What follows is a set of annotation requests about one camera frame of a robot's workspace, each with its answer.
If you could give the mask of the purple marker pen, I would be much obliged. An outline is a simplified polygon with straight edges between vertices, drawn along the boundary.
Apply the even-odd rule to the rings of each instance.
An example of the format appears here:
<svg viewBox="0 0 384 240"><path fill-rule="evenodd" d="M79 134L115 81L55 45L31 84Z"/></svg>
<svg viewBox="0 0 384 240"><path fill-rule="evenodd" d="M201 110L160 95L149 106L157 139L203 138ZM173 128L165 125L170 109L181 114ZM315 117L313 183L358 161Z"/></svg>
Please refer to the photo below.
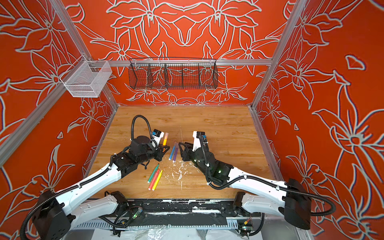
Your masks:
<svg viewBox="0 0 384 240"><path fill-rule="evenodd" d="M178 144L175 144L175 149L174 149L174 153L173 153L173 157L172 157L173 163L176 161L178 151L179 151L179 146L178 146Z"/></svg>

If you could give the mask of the yellow marker pen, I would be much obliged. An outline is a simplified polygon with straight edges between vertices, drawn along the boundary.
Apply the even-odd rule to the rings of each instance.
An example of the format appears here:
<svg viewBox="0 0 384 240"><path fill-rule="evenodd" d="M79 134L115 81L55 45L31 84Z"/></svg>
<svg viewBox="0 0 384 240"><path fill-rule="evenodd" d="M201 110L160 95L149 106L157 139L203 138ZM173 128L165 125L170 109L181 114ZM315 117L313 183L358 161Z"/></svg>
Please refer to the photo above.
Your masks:
<svg viewBox="0 0 384 240"><path fill-rule="evenodd" d="M154 185L152 187L152 191L156 190L156 188L157 188L157 186L159 184L159 181L160 181L160 179L162 177L162 174L163 174L163 170L160 171L160 173L159 173L159 175L158 175L158 177L157 177L157 179L156 179L156 181L155 181L155 183L154 183Z"/></svg>

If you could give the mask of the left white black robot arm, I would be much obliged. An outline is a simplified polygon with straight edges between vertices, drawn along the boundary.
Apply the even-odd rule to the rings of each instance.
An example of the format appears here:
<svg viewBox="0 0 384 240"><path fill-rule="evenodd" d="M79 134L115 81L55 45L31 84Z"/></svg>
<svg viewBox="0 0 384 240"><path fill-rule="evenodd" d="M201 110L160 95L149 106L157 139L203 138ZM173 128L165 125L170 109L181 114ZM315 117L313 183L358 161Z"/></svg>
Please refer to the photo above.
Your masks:
<svg viewBox="0 0 384 240"><path fill-rule="evenodd" d="M147 136L131 136L131 143L94 174L59 192L46 191L27 214L20 228L20 238L28 239L27 226L32 223L42 240L60 240L78 225L112 214L130 212L126 197L119 191L88 202L88 198L115 183L138 166L146 167L150 160L162 161L169 146L162 145L164 132L150 130Z"/></svg>

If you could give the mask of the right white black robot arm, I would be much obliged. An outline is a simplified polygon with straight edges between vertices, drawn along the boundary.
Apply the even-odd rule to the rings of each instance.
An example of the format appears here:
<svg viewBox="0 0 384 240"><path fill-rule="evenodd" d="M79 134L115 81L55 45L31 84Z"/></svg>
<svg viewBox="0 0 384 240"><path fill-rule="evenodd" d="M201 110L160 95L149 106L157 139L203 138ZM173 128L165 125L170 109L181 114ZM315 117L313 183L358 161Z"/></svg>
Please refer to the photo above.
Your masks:
<svg viewBox="0 0 384 240"><path fill-rule="evenodd" d="M217 191L242 190L238 195L239 208L250 214L281 216L292 226L309 230L312 217L324 217L336 211L332 200L306 192L294 179L288 182L270 180L217 160L209 150L204 132L195 132L193 143L178 145L182 160L192 162L204 174L208 186Z"/></svg>

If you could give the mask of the blue marker pen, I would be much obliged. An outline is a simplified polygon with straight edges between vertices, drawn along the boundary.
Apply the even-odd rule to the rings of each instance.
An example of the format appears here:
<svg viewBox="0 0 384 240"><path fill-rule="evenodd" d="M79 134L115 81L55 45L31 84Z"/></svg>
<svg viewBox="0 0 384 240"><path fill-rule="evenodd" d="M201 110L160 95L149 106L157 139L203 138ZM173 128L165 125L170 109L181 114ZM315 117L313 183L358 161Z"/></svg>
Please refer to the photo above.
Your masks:
<svg viewBox="0 0 384 240"><path fill-rule="evenodd" d="M172 159L173 159L175 150L176 150L176 144L174 144L174 146L173 146L173 148L172 148L171 154L170 154L170 156L169 156L169 160L172 160Z"/></svg>

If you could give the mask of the orange marker pen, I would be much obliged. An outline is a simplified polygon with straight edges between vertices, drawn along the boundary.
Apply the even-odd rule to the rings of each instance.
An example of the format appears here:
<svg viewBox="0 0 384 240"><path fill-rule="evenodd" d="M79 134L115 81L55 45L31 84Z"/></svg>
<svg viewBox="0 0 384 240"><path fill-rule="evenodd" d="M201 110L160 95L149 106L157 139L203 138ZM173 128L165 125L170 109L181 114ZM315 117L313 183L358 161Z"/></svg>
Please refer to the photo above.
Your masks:
<svg viewBox="0 0 384 240"><path fill-rule="evenodd" d="M168 136L169 136L169 133L165 133L164 140L163 140L163 146L167 145Z"/></svg>

